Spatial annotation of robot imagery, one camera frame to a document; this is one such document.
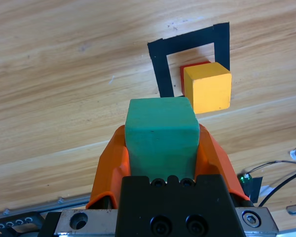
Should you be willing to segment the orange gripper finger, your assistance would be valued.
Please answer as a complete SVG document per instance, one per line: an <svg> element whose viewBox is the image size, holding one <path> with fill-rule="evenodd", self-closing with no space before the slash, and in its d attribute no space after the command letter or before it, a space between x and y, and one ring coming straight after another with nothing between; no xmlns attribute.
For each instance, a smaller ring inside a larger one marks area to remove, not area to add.
<svg viewBox="0 0 296 237"><path fill-rule="evenodd" d="M199 145L197 150L195 175L220 174L230 194L240 202L248 202L227 153L213 138L209 131L200 125Z"/></svg>
<svg viewBox="0 0 296 237"><path fill-rule="evenodd" d="M125 126L120 126L100 155L87 209L117 209L122 178L130 176Z"/></svg>

